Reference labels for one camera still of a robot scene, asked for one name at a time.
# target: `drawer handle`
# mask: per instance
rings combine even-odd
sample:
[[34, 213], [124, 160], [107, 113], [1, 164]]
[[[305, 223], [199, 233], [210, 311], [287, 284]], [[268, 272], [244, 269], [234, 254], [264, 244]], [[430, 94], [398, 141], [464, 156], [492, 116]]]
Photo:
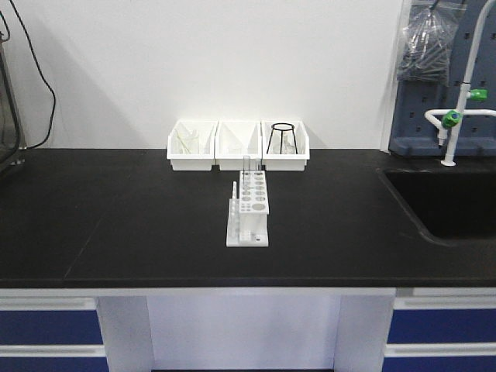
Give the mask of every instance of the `drawer handle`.
[[496, 343], [402, 343], [387, 344], [384, 356], [394, 357], [478, 357], [496, 355]]
[[0, 311], [95, 310], [93, 298], [0, 298]]
[[395, 310], [496, 308], [496, 298], [407, 297], [394, 300]]
[[105, 357], [103, 345], [6, 345], [0, 346], [0, 357]]

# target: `lab bench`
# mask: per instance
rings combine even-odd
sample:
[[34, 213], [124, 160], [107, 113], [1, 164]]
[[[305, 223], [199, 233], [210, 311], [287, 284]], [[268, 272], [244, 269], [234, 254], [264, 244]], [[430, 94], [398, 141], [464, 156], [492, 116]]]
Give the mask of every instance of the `lab bench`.
[[[496, 171], [492, 159], [458, 164], [451, 171]], [[441, 166], [312, 150], [304, 172], [267, 172], [268, 248], [234, 249], [225, 239], [236, 172], [173, 172], [163, 150], [28, 152], [0, 179], [0, 324], [19, 324], [0, 340], [0, 366], [166, 368], [153, 360], [162, 308], [150, 304], [313, 293], [339, 303], [326, 325], [337, 330], [329, 368], [490, 370], [496, 243], [426, 239], [384, 186], [386, 169]]]

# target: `green faucet valve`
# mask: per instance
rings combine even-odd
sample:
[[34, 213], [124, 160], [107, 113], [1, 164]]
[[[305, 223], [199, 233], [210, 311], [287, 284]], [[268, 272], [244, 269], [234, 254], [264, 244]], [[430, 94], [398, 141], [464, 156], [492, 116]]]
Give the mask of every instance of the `green faucet valve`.
[[484, 102], [487, 99], [487, 89], [472, 89], [468, 99], [471, 101]]
[[443, 127], [446, 129], [453, 128], [462, 119], [462, 114], [455, 110], [450, 110], [446, 115], [443, 116]]

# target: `faucet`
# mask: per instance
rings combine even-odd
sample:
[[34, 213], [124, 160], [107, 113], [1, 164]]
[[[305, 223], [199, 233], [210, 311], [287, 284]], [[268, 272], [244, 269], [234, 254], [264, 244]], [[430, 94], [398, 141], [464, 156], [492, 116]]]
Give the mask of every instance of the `faucet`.
[[[451, 129], [449, 135], [448, 147], [446, 154], [441, 164], [447, 167], [454, 167], [456, 163], [453, 161], [455, 157], [456, 143], [462, 126], [463, 117], [465, 115], [489, 115], [496, 117], [495, 110], [477, 109], [466, 110], [467, 100], [485, 101], [487, 98], [487, 91], [485, 89], [472, 89], [470, 90], [470, 80], [474, 72], [475, 59], [479, 46], [481, 44], [482, 30], [486, 23], [487, 14], [495, 4], [496, 0], [487, 0], [486, 4], [479, 13], [477, 24], [475, 26], [474, 37], [472, 45], [470, 46], [470, 53], [468, 56], [467, 67], [465, 69], [465, 76], [460, 84], [460, 95], [455, 109], [434, 109], [425, 112], [425, 118], [429, 120], [438, 130], [438, 144], [439, 147], [444, 146], [448, 139], [448, 130]], [[443, 119], [439, 120], [436, 116], [443, 115]]]

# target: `black sink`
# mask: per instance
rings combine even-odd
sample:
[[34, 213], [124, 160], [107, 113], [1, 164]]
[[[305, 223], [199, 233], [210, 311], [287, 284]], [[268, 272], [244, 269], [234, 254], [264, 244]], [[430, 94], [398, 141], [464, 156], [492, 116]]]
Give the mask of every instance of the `black sink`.
[[496, 238], [496, 174], [402, 170], [384, 174], [418, 227], [432, 236]]

